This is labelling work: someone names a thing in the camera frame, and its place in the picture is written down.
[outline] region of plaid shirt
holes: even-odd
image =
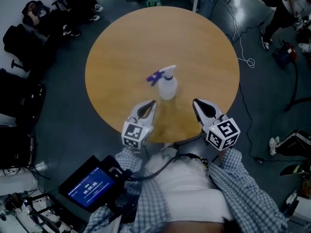
[[[123,169],[150,175],[141,169],[142,160],[129,149],[116,155]],[[255,180],[248,175],[242,162],[242,154],[229,149],[220,164],[208,164],[208,174],[223,192],[232,214],[244,233],[286,232],[287,223],[272,198],[260,190]],[[136,219],[132,223],[120,224],[120,233],[156,233],[168,222],[170,215],[166,201],[155,179],[138,182],[126,182],[128,194],[139,195]],[[119,199],[117,205],[124,204]],[[92,213],[84,233],[94,233],[109,224],[112,216],[107,206],[102,206]]]

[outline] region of white spray bottle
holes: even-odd
[[[171,100],[176,95],[178,82],[173,76],[173,70],[175,68],[176,65],[162,68],[147,78],[148,82],[152,81],[151,86],[154,86],[159,81],[159,93],[164,100]]]

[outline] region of spray bottle head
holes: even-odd
[[[153,75],[147,78],[147,82],[151,82],[151,86],[154,86],[159,79],[165,78],[166,80],[171,80],[173,78],[173,70],[176,68],[176,65],[165,67],[156,71]]]

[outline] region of round wooden table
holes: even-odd
[[[175,98],[166,101],[146,78],[177,65]],[[226,113],[240,72],[224,33],[199,14],[176,7],[140,9],[109,25],[95,41],[86,63],[86,89],[102,119],[122,132],[133,107],[156,100],[149,141],[175,142],[201,132],[192,101],[216,103]]]

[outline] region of dark green floor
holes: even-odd
[[[192,9],[190,0],[161,1],[163,5]],[[57,53],[57,61],[46,72],[43,81],[47,86],[46,99],[35,126],[38,142],[36,163],[44,162],[48,168],[43,170],[42,174],[51,177],[51,181],[39,178],[40,185],[46,191],[52,191],[61,203],[85,221],[88,221],[89,214],[57,194],[58,185],[91,155],[103,159],[108,154],[114,155],[122,149],[120,133],[100,118],[88,99],[85,86],[87,56],[96,38],[110,23],[131,11],[145,7],[145,1],[138,3],[136,0],[98,2],[104,7],[101,20],[82,25],[80,30],[83,34],[80,37],[64,42]],[[230,4],[236,15],[240,33],[246,26],[258,25],[271,13],[271,10],[258,0],[232,0]],[[232,17],[221,2],[217,3],[210,19],[224,33],[233,36]],[[261,29],[249,30],[242,36],[243,54],[246,59],[255,60],[255,68],[251,69],[245,62],[239,61],[240,83],[254,121],[249,131],[253,142],[251,154],[270,160],[292,160],[294,158],[291,157],[271,157],[268,140],[277,135],[282,139],[294,129],[310,126],[311,102],[296,105],[288,112],[284,111],[294,91],[294,67],[288,66],[282,70],[276,64],[271,56],[272,51],[266,52],[261,45]],[[292,28],[277,32],[273,36],[274,43],[271,48],[276,47],[277,39],[290,41],[296,46],[299,67],[297,98],[303,98],[311,96],[311,72],[298,49],[294,35]],[[238,42],[234,44],[234,49],[237,56],[241,57],[242,50]],[[260,188],[281,206],[285,198],[299,187],[300,177],[279,176],[281,170],[290,163],[259,164],[249,156],[250,143],[246,138],[246,131],[250,118],[240,91],[228,115],[234,117],[241,130],[235,148],[243,153],[242,161],[246,169]],[[151,153],[159,147],[148,145],[148,151]],[[217,153],[211,147],[206,148],[201,140],[184,145],[180,150],[196,151],[209,158]]]

